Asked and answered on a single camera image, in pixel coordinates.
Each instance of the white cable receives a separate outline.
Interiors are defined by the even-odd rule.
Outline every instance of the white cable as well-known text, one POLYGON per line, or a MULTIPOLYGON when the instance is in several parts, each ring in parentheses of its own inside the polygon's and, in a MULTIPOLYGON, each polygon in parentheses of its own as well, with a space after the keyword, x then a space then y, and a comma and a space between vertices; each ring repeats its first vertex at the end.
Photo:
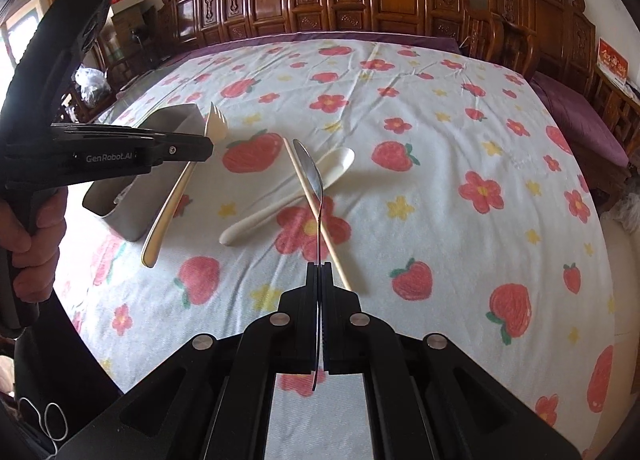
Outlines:
POLYGON ((44 425, 42 424, 43 421, 43 417, 42 414, 38 411, 38 408, 36 408, 33 403, 26 398, 25 396, 21 397, 18 400, 18 411, 20 411, 20 403, 22 401, 26 401, 29 403, 29 405, 33 408, 33 411, 36 412, 36 414, 38 415, 38 425, 40 426, 40 430, 44 433, 44 435, 46 435, 46 437, 51 440, 51 442, 53 443, 53 448, 54 448, 54 453, 47 456, 45 458, 45 460, 51 460, 52 458, 55 458, 56 455, 58 454, 58 442, 62 442, 66 436, 69 434, 69 426, 68 423, 66 422, 66 416, 65 416, 65 412, 62 411, 62 408, 60 408, 59 405, 57 405, 55 402, 50 402, 49 404, 47 404, 47 407, 44 409, 44 425), (58 411, 60 412, 60 415, 62 415, 62 420, 65 423, 65 433, 62 437, 60 438, 53 438, 52 434, 51 434, 51 430, 49 429, 49 423, 47 421, 47 415, 49 414, 49 410, 50 408, 58 408, 58 411))

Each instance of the hand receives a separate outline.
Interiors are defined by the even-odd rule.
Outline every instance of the hand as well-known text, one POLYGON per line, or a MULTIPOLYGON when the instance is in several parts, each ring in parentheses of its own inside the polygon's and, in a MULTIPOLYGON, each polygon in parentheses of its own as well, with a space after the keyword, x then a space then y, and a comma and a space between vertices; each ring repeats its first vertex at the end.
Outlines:
POLYGON ((65 235, 66 187, 38 211, 33 236, 20 224, 9 205, 0 199, 0 247, 13 253, 13 264, 23 268, 14 280, 15 295, 28 303, 49 299, 65 235))

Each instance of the fork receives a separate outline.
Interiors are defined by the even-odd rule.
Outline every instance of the fork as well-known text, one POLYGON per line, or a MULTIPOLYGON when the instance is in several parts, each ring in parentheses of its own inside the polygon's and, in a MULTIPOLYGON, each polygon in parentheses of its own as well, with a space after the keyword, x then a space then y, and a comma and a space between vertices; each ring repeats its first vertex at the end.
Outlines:
MULTIPOLYGON (((209 111, 209 117, 207 117, 204 134, 209 137, 211 142, 213 142, 214 150, 215 145, 224 140, 227 133, 228 125, 226 123, 225 116, 216 106, 214 106, 213 103, 211 103, 211 109, 209 111)), ((156 221, 146 237, 145 245, 142 247, 140 260, 142 260, 142 264, 148 268, 153 268, 158 261, 164 235, 166 234, 169 224, 174 217, 175 210, 178 208, 180 199, 182 198, 184 190, 191 179, 191 175, 193 174, 196 164, 196 162, 189 162, 184 168, 178 182, 175 183, 174 188, 167 197, 166 202, 164 202, 156 221)))

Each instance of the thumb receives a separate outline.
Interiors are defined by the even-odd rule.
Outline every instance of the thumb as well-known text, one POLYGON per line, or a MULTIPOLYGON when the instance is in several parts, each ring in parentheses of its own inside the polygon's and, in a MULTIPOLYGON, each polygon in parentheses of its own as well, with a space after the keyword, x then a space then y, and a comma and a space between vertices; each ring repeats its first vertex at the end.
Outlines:
POLYGON ((26 252, 31 248, 31 237, 15 217, 9 204, 0 199, 0 247, 11 252, 26 252))

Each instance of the window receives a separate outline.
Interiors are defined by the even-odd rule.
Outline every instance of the window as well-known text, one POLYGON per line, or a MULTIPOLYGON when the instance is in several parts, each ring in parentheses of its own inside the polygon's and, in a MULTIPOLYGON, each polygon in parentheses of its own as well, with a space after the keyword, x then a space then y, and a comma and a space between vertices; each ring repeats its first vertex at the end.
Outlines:
POLYGON ((52 0, 15 0, 0 24, 0 106, 14 77, 15 67, 35 34, 52 0))

